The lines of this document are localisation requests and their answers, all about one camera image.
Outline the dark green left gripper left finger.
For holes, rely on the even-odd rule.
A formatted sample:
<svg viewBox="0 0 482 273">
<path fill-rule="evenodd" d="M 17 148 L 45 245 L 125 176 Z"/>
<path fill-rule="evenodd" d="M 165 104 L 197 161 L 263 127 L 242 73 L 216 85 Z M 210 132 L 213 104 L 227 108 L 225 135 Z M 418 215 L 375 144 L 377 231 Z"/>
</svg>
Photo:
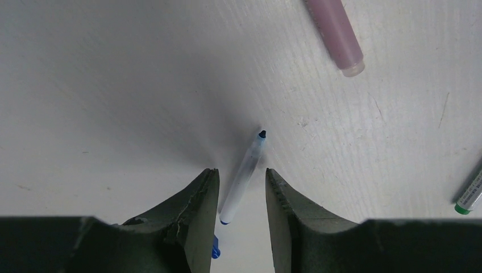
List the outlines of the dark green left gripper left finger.
<svg viewBox="0 0 482 273">
<path fill-rule="evenodd" d="M 95 217 L 2 217 L 2 272 L 209 272 L 219 172 L 123 224 Z"/>
</svg>

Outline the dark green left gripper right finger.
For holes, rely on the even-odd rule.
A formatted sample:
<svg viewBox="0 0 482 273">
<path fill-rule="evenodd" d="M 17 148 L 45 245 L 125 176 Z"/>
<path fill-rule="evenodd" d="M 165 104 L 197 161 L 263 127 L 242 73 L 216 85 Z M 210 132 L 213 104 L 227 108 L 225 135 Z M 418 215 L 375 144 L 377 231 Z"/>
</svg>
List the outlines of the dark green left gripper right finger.
<svg viewBox="0 0 482 273">
<path fill-rule="evenodd" d="M 377 219 L 361 224 L 265 173 L 276 272 L 480 272 L 481 221 Z"/>
</svg>

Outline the white pen blue end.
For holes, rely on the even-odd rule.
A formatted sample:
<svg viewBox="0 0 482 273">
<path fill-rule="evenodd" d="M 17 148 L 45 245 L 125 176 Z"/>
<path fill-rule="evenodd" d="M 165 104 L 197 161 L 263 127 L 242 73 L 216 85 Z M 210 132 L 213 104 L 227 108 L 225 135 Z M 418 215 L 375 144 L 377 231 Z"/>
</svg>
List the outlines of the white pen blue end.
<svg viewBox="0 0 482 273">
<path fill-rule="evenodd" d="M 267 132 L 265 130 L 260 131 L 246 150 L 219 215 L 222 225 L 228 225 L 233 221 L 251 176 L 262 156 L 266 138 Z"/>
</svg>

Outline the white pen green end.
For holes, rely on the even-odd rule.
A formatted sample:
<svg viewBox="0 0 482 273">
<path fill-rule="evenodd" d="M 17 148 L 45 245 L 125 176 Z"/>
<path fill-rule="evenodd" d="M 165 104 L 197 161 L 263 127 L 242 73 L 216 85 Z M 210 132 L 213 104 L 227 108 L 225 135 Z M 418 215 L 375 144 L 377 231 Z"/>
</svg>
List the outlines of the white pen green end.
<svg viewBox="0 0 482 273">
<path fill-rule="evenodd" d="M 455 202 L 454 209 L 461 215 L 470 214 L 481 200 L 481 167 L 469 177 L 467 186 Z"/>
</svg>

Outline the pink highlighter pen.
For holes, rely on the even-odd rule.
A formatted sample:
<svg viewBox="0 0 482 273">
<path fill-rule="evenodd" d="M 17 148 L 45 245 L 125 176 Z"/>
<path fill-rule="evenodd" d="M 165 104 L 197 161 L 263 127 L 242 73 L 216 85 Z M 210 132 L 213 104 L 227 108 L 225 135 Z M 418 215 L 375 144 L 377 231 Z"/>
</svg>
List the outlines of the pink highlighter pen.
<svg viewBox="0 0 482 273">
<path fill-rule="evenodd" d="M 307 0 L 325 47 L 346 77 L 355 77 L 365 68 L 364 55 L 341 0 Z"/>
</svg>

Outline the blue pen cap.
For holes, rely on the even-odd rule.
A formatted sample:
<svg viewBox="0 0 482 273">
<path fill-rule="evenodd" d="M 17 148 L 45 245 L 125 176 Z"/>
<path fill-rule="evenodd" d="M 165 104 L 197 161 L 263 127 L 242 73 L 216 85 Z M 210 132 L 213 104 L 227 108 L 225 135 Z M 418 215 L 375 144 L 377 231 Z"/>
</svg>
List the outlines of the blue pen cap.
<svg viewBox="0 0 482 273">
<path fill-rule="evenodd" d="M 211 257 L 213 259 L 218 259 L 221 256 L 221 250 L 219 248 L 219 239 L 215 235 L 213 239 L 213 246 L 212 246 L 212 251 L 211 251 Z"/>
</svg>

